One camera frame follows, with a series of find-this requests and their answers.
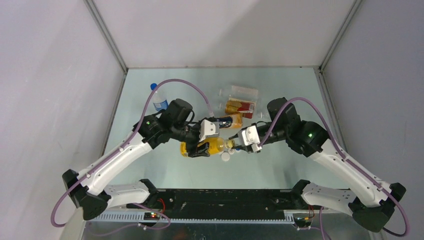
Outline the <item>yellow cap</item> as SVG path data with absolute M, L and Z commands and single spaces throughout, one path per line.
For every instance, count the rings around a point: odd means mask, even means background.
M 224 145 L 227 149 L 232 149 L 235 146 L 235 140 L 234 139 L 227 139 L 225 141 Z

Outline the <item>yellow label bottle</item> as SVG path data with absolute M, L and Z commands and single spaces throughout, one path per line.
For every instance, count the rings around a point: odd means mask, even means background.
M 212 156 L 224 152 L 226 149 L 228 149 L 225 146 L 226 140 L 228 139 L 224 139 L 221 137 L 210 137 L 200 142 L 198 146 L 199 148 L 208 148 L 208 152 L 210 156 Z

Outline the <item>crushed blue label bottle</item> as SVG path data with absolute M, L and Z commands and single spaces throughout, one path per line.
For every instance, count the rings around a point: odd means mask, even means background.
M 166 110 L 169 106 L 168 100 L 164 97 L 164 95 L 157 90 L 156 88 L 152 90 L 152 98 L 151 102 L 153 103 L 153 106 L 157 112 L 161 110 Z

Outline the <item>solid blue cap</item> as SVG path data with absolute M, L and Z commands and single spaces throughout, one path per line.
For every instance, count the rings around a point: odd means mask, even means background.
M 152 83 L 151 85 L 150 85 L 150 89 L 153 91 L 155 88 L 157 87 L 157 84 L 156 83 Z

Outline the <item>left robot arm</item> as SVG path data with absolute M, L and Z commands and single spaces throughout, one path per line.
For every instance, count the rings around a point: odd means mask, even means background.
M 232 148 L 229 141 L 219 137 L 219 130 L 240 128 L 240 114 L 191 122 L 187 118 L 192 113 L 193 107 L 188 102 L 180 98 L 173 100 L 166 109 L 137 122 L 127 139 L 107 155 L 79 172 L 67 170 L 62 179 L 72 202 L 82 209 L 83 219 L 95 219 L 106 209 L 119 205 L 156 206 L 157 190 L 149 180 L 124 185 L 110 185 L 110 181 L 132 162 L 170 139 L 179 141 L 181 154 L 189 158 L 210 157 Z

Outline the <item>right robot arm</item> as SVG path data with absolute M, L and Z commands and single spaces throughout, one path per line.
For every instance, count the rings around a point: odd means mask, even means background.
M 299 180 L 291 189 L 290 201 L 295 208 L 310 205 L 335 210 L 374 233 L 385 231 L 393 213 L 399 210 L 405 224 L 402 236 L 408 235 L 410 223 L 400 205 L 406 193 L 402 184 L 387 183 L 363 167 L 337 143 L 325 120 L 301 120 L 293 99 L 272 100 L 268 113 L 270 122 L 262 126 L 254 123 L 234 136 L 238 149 L 258 153 L 264 145 L 284 141 L 292 151 L 325 167 L 348 186 L 335 189 Z

